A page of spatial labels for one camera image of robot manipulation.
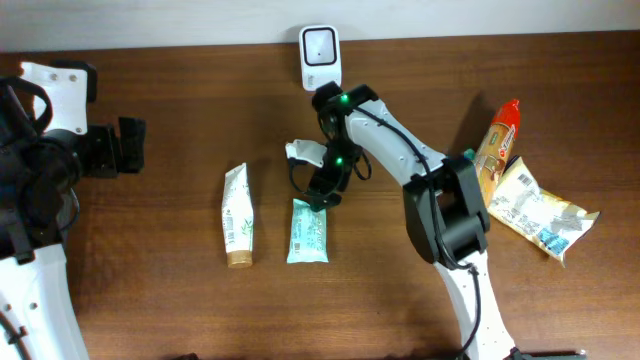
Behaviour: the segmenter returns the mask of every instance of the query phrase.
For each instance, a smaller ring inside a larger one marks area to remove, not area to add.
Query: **toothpaste tube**
[[[230,268],[253,264],[253,207],[249,194],[247,164],[230,170],[224,176],[222,229]]]

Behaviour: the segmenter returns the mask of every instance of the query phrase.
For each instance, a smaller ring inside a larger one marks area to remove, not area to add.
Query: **black clamp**
[[[475,168],[471,161],[460,157],[445,159],[442,167],[430,179],[414,178],[403,186],[407,233],[416,251],[427,262],[451,264],[441,256],[443,249],[436,241],[436,231],[429,196],[429,181],[440,193],[436,219],[442,236],[441,244],[459,262],[474,251],[487,248],[485,233],[489,231],[489,214],[480,193]]]

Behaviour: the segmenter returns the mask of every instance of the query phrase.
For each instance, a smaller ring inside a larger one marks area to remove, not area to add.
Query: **white snack bag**
[[[504,173],[489,205],[489,213],[565,266],[565,252],[598,219],[599,212],[559,198],[538,186],[516,160]]]

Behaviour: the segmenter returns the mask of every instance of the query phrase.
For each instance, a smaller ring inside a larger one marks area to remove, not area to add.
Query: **brown wooden surface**
[[[477,146],[492,109],[521,100],[522,155],[542,187],[590,211],[568,268],[492,222],[504,322],[527,351],[640,355],[640,33],[346,42],[346,88],[368,83],[421,140]],[[374,162],[328,214],[329,264],[285,263],[284,144],[322,139],[297,45],[3,55],[99,69],[90,121],[148,121],[140,176],[83,180],[69,287],[92,359],[382,358],[459,346],[435,269],[404,230],[400,189]],[[227,269],[224,172],[249,164],[255,264]]]

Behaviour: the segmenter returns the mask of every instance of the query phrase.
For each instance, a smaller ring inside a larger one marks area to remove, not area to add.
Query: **plastic wrapper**
[[[505,170],[511,149],[513,149],[518,137],[518,129],[520,128],[519,103],[514,99],[500,107],[473,160],[485,206],[489,206],[491,202],[500,177]]]
[[[291,243],[287,263],[329,262],[327,256],[327,211],[311,211],[306,202],[293,199]]]
[[[488,210],[563,266],[565,252],[600,215],[541,189],[522,158],[502,176]]]

